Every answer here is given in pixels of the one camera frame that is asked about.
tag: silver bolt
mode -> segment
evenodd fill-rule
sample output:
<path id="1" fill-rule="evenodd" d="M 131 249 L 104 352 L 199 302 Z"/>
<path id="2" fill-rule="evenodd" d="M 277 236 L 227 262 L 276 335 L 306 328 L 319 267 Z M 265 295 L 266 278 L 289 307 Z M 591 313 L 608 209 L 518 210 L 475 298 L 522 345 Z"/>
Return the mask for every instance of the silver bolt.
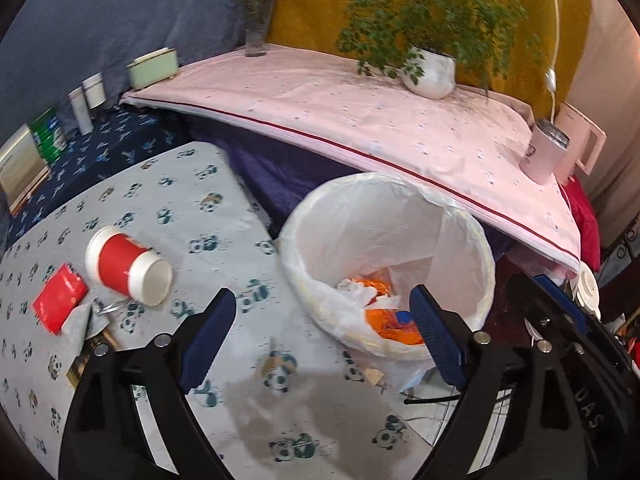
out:
<path id="1" fill-rule="evenodd" d="M 97 347 L 94 348 L 94 355 L 98 357 L 102 357 L 109 351 L 109 346 L 104 343 L 100 343 Z"/>
<path id="2" fill-rule="evenodd" d="M 491 336 L 487 332 L 475 332 L 474 341 L 479 345 L 488 345 L 491 342 Z"/>
<path id="3" fill-rule="evenodd" d="M 171 342 L 171 336 L 168 334 L 157 335 L 156 338 L 154 339 L 154 345 L 156 345 L 158 348 L 164 348 L 170 342 Z"/>
<path id="4" fill-rule="evenodd" d="M 541 339 L 538 341 L 538 350 L 540 350 L 543 354 L 548 354 L 553 349 L 551 343 L 545 339 Z"/>

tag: mustard backdrop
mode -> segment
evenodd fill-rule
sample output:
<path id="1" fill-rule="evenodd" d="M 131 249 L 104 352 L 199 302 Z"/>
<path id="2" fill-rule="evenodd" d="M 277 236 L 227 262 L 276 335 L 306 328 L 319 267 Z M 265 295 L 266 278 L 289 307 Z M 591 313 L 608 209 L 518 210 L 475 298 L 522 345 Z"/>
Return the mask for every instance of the mustard backdrop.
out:
<path id="1" fill-rule="evenodd" d="M 542 40 L 543 62 L 538 66 L 532 61 L 524 47 L 526 35 L 520 34 L 513 51 L 508 78 L 493 78 L 492 89 L 529 103 L 539 118 L 548 116 L 551 110 L 551 96 L 545 88 L 545 72 L 551 63 L 555 44 L 554 0 L 520 1 L 529 16 L 526 27 Z M 344 9 L 347 2 L 348 0 L 278 0 L 268 41 L 343 56 L 336 50 L 335 40 L 346 22 Z M 559 0 L 559 4 L 561 43 L 556 74 L 557 99 L 562 102 L 584 50 L 591 0 Z M 460 71 L 458 82 L 476 83 Z"/>

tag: red packet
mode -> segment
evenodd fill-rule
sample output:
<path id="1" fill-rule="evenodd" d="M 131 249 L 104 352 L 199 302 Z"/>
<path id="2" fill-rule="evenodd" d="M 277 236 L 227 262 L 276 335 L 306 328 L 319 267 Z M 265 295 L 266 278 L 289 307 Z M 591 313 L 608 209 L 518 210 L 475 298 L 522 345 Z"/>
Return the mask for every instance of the red packet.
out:
<path id="1" fill-rule="evenodd" d="M 33 302 L 33 308 L 46 329 L 57 335 L 88 290 L 82 278 L 65 264 L 49 279 Z"/>

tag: white trash bag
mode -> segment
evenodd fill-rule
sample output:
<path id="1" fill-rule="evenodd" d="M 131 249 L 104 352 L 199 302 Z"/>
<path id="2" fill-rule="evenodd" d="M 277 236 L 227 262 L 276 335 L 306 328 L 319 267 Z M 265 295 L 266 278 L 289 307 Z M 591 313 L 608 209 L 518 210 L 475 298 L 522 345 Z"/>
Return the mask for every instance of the white trash bag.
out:
<path id="1" fill-rule="evenodd" d="M 338 178 L 311 192 L 284 225 L 280 254 L 289 283 L 323 330 L 390 360 L 431 356 L 425 345 L 380 337 L 365 310 L 335 289 L 343 279 L 387 268 L 400 309 L 424 283 L 473 331 L 494 300 L 495 264 L 480 224 L 437 190 L 383 173 Z"/>

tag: blue gripper pad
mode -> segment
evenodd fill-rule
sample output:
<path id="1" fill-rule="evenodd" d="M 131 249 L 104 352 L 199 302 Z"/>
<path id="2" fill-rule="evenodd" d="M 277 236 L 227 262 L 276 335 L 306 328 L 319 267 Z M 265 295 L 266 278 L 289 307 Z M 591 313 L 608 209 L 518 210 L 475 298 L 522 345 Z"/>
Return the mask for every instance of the blue gripper pad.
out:
<path id="1" fill-rule="evenodd" d="M 186 395 L 200 386 L 236 319 L 236 297 L 228 290 L 182 354 L 178 384 Z"/>
<path id="2" fill-rule="evenodd" d="M 587 328 L 587 322 L 584 319 L 585 315 L 580 308 L 578 308 L 578 306 L 544 274 L 536 276 L 533 278 L 533 281 L 541 286 L 551 299 L 554 300 L 565 313 L 573 318 L 576 332 L 580 335 L 587 335 L 589 329 Z"/>
<path id="3" fill-rule="evenodd" d="M 440 306 L 423 285 L 409 295 L 409 310 L 442 379 L 459 391 L 466 385 L 464 353 L 440 317 Z"/>

